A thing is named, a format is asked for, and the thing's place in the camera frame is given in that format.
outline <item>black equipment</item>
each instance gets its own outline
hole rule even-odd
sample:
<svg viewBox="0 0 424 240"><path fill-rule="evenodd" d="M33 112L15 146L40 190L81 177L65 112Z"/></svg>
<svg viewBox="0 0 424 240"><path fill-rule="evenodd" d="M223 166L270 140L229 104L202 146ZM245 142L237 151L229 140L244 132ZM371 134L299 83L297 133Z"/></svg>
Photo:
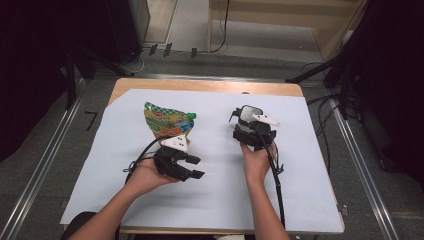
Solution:
<svg viewBox="0 0 424 240"><path fill-rule="evenodd" d="M229 122L233 116L239 118L238 124L234 128L233 137L242 143L253 146L255 149L271 146L277 131L271 131L269 124L259 122L253 118L253 114L262 115L263 112L259 108L248 105L244 105L241 109L236 108L233 111Z"/></svg>
<svg viewBox="0 0 424 240"><path fill-rule="evenodd" d="M200 162L200 158L196 156L188 155L187 153L176 150L167 146L161 146L159 150L156 151L153 157L146 157L147 151L150 147L153 146L156 142L164 139L172 138L172 136L161 136L153 140L146 149L141 153L136 161L133 161L128 169L124 169L124 172L128 172L127 182L132 173L137 168L138 164L148 158L153 158L155 162L156 169L162 175L173 177L177 180L185 182L188 178L200 179L205 173L197 170L190 171L185 167L178 165L179 160L185 160L187 163L197 165Z"/></svg>
<svg viewBox="0 0 424 240"><path fill-rule="evenodd" d="M341 52L332 60L286 82L301 81L331 67L324 86L341 80L340 112L345 119L347 90L361 97L362 122L378 150L384 170L408 173L424 191L424 48L422 1L408 4L375 0Z"/></svg>
<svg viewBox="0 0 424 240"><path fill-rule="evenodd" d="M244 105L241 109L236 108L236 110L233 111L229 122L231 121L233 116L239 118L238 124L236 124L236 126L234 127L233 138L237 139L242 143L254 147L255 151L263 148L265 148L265 150L267 151L268 161L271 167L272 176L274 177L275 188L277 191L278 205L280 208L280 220L281 224L283 224L283 226L285 227L286 222L284 217L283 197L281 195L280 179L278 178L278 174L282 173L284 169L283 165L279 167L278 148L277 145L275 145L274 143L274 138L277 135L277 131L272 131L271 126L269 124L260 122L257 118L254 117L255 115L260 116L262 114L263 111L261 109ZM275 148L277 150L277 156L275 158L271 155L268 149L272 144L275 145Z"/></svg>
<svg viewBox="0 0 424 240"><path fill-rule="evenodd" d="M80 44L111 62L125 63L141 53L150 21L146 0L77 1L74 29Z"/></svg>

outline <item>colorful snack bag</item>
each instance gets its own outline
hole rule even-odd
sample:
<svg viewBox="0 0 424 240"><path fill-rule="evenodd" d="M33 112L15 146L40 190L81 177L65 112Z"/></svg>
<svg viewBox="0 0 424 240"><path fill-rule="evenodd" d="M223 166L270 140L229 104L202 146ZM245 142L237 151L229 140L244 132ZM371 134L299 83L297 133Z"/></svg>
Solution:
<svg viewBox="0 0 424 240"><path fill-rule="evenodd" d="M174 109L158 107L152 103L144 104L144 116L146 123L152 130L155 138L160 136L178 136L189 134L194 126L193 119L196 113L184 113Z"/></svg>

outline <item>table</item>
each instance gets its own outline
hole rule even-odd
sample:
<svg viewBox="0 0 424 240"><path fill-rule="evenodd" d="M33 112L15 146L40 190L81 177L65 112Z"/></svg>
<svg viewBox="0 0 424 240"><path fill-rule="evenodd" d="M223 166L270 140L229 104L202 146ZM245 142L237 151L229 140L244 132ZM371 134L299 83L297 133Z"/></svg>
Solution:
<svg viewBox="0 0 424 240"><path fill-rule="evenodd" d="M232 110L241 107L241 103L260 107L267 114L270 114L271 108L265 105L278 103L281 112L290 113L288 119L283 119L278 113L270 114L280 118L282 126L287 128L277 129L276 138L277 145L286 146L280 147L285 172L279 178L283 186L287 230L314 234L344 231L306 102L298 85L165 79L118 80L61 224L69 224L79 212L99 211L122 187L126 177L122 169L128 167L153 140L143 122L146 99L153 99L153 103L162 107L197 111L198 118L188 136L191 139L188 152L202 158L202 161L195 167L186 166L206 173L200 180L189 179L178 185L163 186L138 199L123 219L122 232L253 233L242 155L237 141L232 139L235 121L228 123ZM210 111L201 111L204 106L208 106ZM302 129L297 127L300 122L305 125ZM309 141L303 146L309 150L295 151L295 145L304 141L305 137ZM271 175L267 175L265 183L274 208L278 209ZM311 201L311 195L317 200Z"/></svg>
<svg viewBox="0 0 424 240"><path fill-rule="evenodd" d="M366 0L231 0L228 21L312 28L321 56L327 61L338 53L346 33L356 28L366 3ZM224 20L226 7L226 0L209 0L208 52L212 20Z"/></svg>

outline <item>wooden table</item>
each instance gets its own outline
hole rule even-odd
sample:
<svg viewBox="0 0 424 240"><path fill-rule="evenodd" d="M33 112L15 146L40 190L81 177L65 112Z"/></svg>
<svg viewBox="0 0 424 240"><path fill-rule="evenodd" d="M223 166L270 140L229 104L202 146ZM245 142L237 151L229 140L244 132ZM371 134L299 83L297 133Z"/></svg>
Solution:
<svg viewBox="0 0 424 240"><path fill-rule="evenodd" d="M338 52L346 33L356 28L366 3L366 0L231 0L228 21L312 28L326 61ZM209 0L208 51L211 51L212 20L224 20L226 8L226 0Z"/></svg>
<svg viewBox="0 0 424 240"><path fill-rule="evenodd" d="M175 79L134 79L121 78L116 82L109 100L111 104L129 89L160 89L179 91L206 91L252 94L284 95L303 97L302 89L297 84L281 83L252 83L252 82L226 82L202 80L175 80Z"/></svg>

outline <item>floor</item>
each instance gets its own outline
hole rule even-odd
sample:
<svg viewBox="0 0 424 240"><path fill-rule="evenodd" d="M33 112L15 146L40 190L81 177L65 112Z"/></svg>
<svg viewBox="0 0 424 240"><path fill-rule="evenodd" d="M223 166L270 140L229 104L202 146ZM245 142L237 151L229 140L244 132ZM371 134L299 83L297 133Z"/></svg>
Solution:
<svg viewBox="0 0 424 240"><path fill-rule="evenodd" d="M204 25L195 22L192 25L183 24L189 18L190 6L197 6L197 11L191 11L193 17L202 16L202 4L205 0L179 0L174 13L174 21L169 31L168 42L173 42L173 49L189 51L192 47L199 50L205 47L206 37ZM266 31L263 26L244 26L252 31ZM215 24L217 34L214 43L219 43L219 22ZM198 55L191 58L190 53L172 52L164 58L160 53L153 56L144 56L144 68L135 73L135 77L175 77L175 76L222 76L242 77L260 82L283 82L285 78L295 77L302 71L306 63L321 61L319 53L313 46L307 29L299 30L296 35L287 35L277 42L281 46L269 43L274 48L264 49L258 46L261 40L239 42L235 33L236 27L229 31L228 49L224 54ZM136 60L128 67L139 67L140 60ZM101 122L102 113L107 106L110 93L116 80L119 78L108 69L97 67L94 80L84 80L87 83L80 92L82 97L75 115L67 128L61 145L53 156L49 170L38 189L36 197L31 202L28 212L25 212L24 221L19 225L15 236L0 239L58 239L63 233L63 227L58 223L63 214L66 202L71 196L74 183L78 178L85 158L90 152L91 143ZM321 85L324 75L317 75L301 84L306 100L328 94ZM12 209L32 177L37 164L42 159L44 150L49 145L56 127L65 114L66 94L60 97L50 108L45 117L37 124L28 136L22 147L11 157L0 163L0 229L6 226ZM309 106L311 120L315 129L318 128L318 105ZM98 112L97 118L90 129L88 126L93 118L86 112ZM382 171L378 163L378 155L373 148L367 133L356 119L348 120L354 133L359 149L366 161L374 183L392 216L393 224L399 235L398 239L420 239L424 235L424 194L419 185L408 175L403 173L390 174ZM343 220L346 225L345 233L341 235L320 235L318 239L387 239L382 234L378 221L375 218L370 200L367 197L352 156L347 148L344 137L336 118L331 117L326 125L329 149L332 156L331 181L340 206L345 206ZM322 137L318 138L323 155L327 150ZM313 235L291 235L291 239L313 239Z"/></svg>
<svg viewBox="0 0 424 240"><path fill-rule="evenodd" d="M151 19L146 33L146 43L167 42L177 2L177 0L147 1Z"/></svg>

